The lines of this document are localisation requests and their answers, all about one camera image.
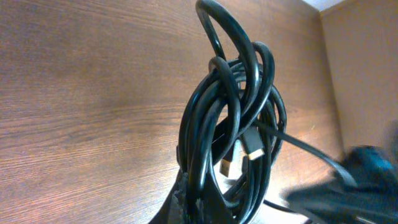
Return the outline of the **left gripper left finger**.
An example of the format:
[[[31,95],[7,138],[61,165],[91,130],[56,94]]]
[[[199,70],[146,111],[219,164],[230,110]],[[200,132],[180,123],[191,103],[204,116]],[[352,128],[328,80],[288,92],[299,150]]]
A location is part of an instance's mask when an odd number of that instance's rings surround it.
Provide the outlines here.
[[[187,218],[188,174],[179,171],[165,202],[149,224],[183,224]]]

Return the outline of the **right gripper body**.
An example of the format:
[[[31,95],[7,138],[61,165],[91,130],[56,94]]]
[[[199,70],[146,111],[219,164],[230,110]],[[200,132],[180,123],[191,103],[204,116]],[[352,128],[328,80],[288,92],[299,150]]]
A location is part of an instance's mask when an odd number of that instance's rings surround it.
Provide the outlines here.
[[[389,156],[380,147],[356,147],[342,166],[356,188],[337,176],[289,191],[289,208],[315,223],[397,223],[397,166]]]

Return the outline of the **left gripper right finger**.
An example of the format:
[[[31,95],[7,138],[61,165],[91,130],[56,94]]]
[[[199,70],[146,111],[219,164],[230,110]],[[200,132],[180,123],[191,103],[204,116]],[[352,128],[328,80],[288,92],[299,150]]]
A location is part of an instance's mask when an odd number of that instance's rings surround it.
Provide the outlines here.
[[[203,222],[206,224],[236,224],[210,174],[203,189]]]

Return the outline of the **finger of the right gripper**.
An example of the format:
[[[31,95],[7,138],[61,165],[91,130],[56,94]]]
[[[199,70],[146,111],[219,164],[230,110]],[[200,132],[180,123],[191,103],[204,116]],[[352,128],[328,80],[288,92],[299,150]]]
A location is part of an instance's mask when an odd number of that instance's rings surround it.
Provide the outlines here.
[[[261,130],[264,130],[266,133],[275,136],[277,139],[281,139],[294,146],[297,146],[326,162],[330,167],[334,168],[334,170],[338,173],[338,175],[341,177],[342,181],[344,182],[345,186],[347,187],[358,186],[353,176],[339,162],[335,161],[325,153],[321,152],[319,149],[299,139],[293,138],[292,136],[285,134],[283,131],[278,131],[269,126],[266,126],[264,123],[260,122],[259,120],[255,120],[254,124]]]

